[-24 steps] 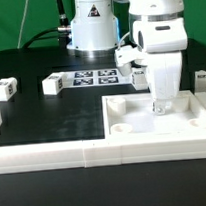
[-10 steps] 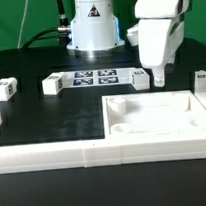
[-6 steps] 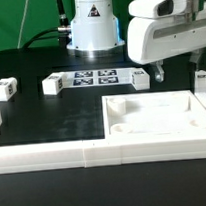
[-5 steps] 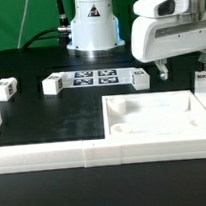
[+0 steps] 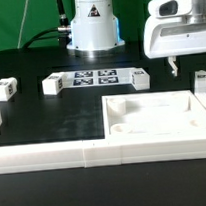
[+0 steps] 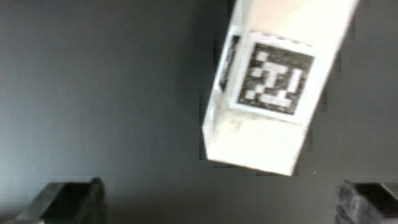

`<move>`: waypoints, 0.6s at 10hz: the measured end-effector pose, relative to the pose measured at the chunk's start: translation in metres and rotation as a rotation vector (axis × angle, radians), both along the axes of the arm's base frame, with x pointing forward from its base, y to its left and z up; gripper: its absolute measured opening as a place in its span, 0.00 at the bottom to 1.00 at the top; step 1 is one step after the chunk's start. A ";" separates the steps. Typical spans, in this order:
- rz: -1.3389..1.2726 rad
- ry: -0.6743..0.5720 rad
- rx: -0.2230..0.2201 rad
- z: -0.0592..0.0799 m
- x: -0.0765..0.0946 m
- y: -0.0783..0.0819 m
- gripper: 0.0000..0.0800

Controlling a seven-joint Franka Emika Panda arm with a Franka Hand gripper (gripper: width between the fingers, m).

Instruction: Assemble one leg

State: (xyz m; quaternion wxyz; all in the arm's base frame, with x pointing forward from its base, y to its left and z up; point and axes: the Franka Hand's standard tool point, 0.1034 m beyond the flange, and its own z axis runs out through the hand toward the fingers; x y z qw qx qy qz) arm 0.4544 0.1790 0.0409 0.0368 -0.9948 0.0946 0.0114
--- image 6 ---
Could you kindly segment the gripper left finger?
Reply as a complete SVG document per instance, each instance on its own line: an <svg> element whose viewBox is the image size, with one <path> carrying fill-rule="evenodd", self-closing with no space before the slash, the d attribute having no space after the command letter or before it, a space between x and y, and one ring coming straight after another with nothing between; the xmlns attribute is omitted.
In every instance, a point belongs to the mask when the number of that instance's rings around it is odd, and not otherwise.
<svg viewBox="0 0 398 224"><path fill-rule="evenodd" d="M16 220L23 224L107 224L101 179L92 178L87 182L50 182Z"/></svg>

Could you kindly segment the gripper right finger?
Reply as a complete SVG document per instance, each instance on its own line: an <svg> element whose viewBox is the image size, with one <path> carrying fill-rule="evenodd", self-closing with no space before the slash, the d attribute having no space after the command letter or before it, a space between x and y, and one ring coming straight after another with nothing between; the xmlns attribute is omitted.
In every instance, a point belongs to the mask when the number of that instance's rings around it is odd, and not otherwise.
<svg viewBox="0 0 398 224"><path fill-rule="evenodd" d="M334 224L398 224L398 183L345 181L336 190Z"/></svg>

